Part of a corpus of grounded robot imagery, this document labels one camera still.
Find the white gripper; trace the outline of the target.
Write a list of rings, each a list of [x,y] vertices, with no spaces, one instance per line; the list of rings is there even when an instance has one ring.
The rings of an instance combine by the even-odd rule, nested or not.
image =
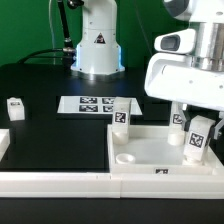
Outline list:
[[[190,127],[186,104],[221,111],[214,127],[213,138],[217,140],[224,126],[224,72],[194,68],[190,53],[195,44],[194,29],[158,36],[154,42],[157,53],[149,61],[144,89],[148,96],[180,102],[178,112],[184,131]]]

